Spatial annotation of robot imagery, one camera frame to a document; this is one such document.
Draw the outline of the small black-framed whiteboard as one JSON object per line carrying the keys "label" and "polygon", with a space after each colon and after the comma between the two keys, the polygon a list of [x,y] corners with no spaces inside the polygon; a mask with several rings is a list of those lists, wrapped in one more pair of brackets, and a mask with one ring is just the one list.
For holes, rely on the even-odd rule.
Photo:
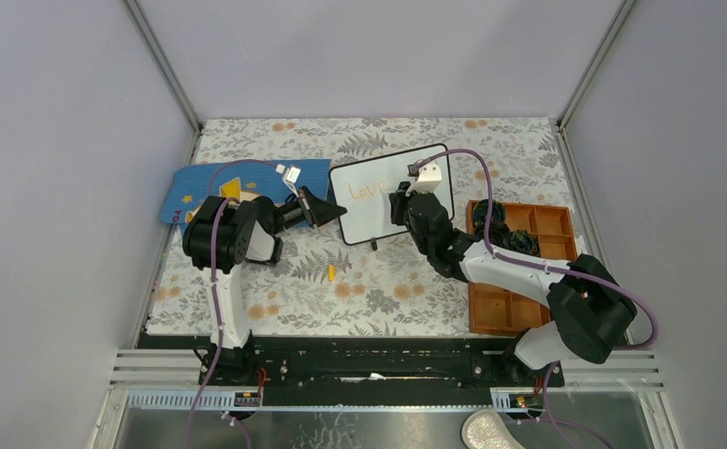
{"label": "small black-framed whiteboard", "polygon": [[437,143],[333,167],[329,171],[332,193],[336,204],[347,209],[339,218],[343,242],[358,245],[405,233],[403,225],[390,221],[388,195],[401,182],[414,180],[408,175],[409,165],[446,150]]}

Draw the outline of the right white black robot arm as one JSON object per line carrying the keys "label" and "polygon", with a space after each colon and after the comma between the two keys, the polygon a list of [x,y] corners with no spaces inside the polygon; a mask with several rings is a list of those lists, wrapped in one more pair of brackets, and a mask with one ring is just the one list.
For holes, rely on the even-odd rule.
{"label": "right white black robot arm", "polygon": [[494,285],[549,308],[551,322],[524,331],[502,361],[512,384],[528,384],[561,360],[604,363],[637,314],[627,292],[593,256],[552,260],[495,247],[453,227],[436,195],[415,192],[407,181],[388,199],[392,223],[406,227],[437,273]]}

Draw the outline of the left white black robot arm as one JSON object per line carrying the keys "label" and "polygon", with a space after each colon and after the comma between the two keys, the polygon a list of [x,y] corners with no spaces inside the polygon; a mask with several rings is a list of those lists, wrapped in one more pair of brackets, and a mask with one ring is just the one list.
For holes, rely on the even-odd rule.
{"label": "left white black robot arm", "polygon": [[241,293],[242,265],[275,266],[283,252],[280,234],[285,230],[299,225],[321,227],[346,213],[347,208],[315,196],[305,186],[282,204],[267,196],[207,197],[182,235],[184,254],[209,287],[206,372],[233,384],[246,384],[255,376],[253,331]]}

